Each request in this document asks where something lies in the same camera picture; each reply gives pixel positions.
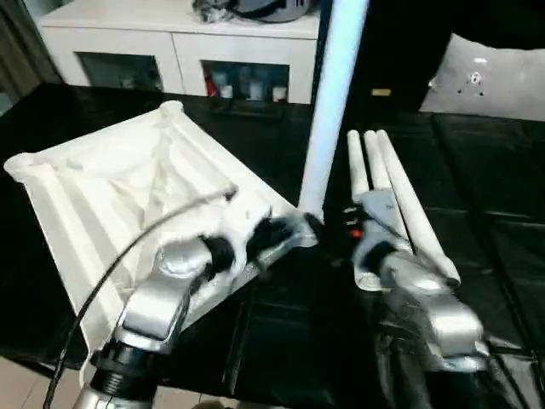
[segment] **glass cabinet door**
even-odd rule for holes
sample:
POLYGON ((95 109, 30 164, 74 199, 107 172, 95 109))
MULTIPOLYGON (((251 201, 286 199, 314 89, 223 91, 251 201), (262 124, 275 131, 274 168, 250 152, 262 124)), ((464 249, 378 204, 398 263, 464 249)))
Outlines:
POLYGON ((96 87, 162 91, 157 62, 151 55, 77 52, 89 84, 96 87))
POLYGON ((290 66, 202 60, 207 96, 247 101, 287 101, 290 66))
POLYGON ((187 94, 310 103, 315 40, 191 33, 173 39, 187 94))
POLYGON ((168 32, 42 27, 42 34, 70 85, 184 93, 168 32))

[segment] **tiled floor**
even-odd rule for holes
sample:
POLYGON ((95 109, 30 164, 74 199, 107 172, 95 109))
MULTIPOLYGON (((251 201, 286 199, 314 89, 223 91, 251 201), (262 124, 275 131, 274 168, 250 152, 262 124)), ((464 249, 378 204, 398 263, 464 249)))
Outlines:
MULTIPOLYGON (((41 409, 49 380, 0 358, 0 401, 2 409, 41 409)), ((55 393, 54 409, 71 409, 79 394, 76 371, 65 371, 55 393)), ((187 390, 159 388, 154 409, 273 409, 227 398, 201 395, 187 390)))

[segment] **shelf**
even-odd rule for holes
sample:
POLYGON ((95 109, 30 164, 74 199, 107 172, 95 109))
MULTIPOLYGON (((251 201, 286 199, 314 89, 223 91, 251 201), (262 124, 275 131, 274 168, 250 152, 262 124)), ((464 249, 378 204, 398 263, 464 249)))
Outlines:
POLYGON ((193 12, 192 0, 75 0, 40 21, 42 27, 190 32, 225 36, 316 40, 319 11, 288 23, 264 24, 234 18, 206 24, 193 12))

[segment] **curtain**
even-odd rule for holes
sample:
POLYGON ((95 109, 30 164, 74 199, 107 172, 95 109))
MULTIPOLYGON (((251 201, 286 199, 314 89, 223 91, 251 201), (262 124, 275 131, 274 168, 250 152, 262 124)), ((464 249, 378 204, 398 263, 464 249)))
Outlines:
POLYGON ((41 83, 60 81, 25 5, 0 0, 0 89, 15 103, 41 83))

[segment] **white rod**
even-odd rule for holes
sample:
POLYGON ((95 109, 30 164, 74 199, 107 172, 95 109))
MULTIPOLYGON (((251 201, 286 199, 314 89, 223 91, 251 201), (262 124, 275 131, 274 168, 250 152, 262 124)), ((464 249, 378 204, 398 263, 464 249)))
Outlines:
POLYGON ((393 191, 407 223, 410 237, 415 244, 415 251, 423 250, 426 254, 421 256, 429 256, 443 274, 460 282, 460 275, 456 270, 456 266, 443 252, 443 248, 437 240, 432 225, 426 217, 426 213, 410 184, 409 177, 407 177, 387 133, 384 130, 379 130, 376 135, 393 191))
POLYGON ((369 0, 335 0, 324 51, 299 208, 322 218, 369 0))
MULTIPOLYGON (((378 146, 378 136, 376 132, 368 130, 364 134, 365 151, 367 152, 367 159, 369 160, 369 167, 371 173, 371 181, 373 183, 373 189, 392 189, 392 183, 388 175, 386 165, 382 159, 381 149, 378 146)), ((403 222, 403 217, 399 211, 399 203, 396 197, 395 206, 395 220, 393 222, 393 228, 396 232, 408 239, 407 230, 403 222)), ((408 242, 403 243, 403 247, 412 251, 408 242)))
POLYGON ((361 139, 357 130, 347 133, 348 161, 350 163, 350 180, 352 181, 352 201, 361 203, 361 200, 369 192, 367 171, 365 170, 364 153, 361 150, 361 139))

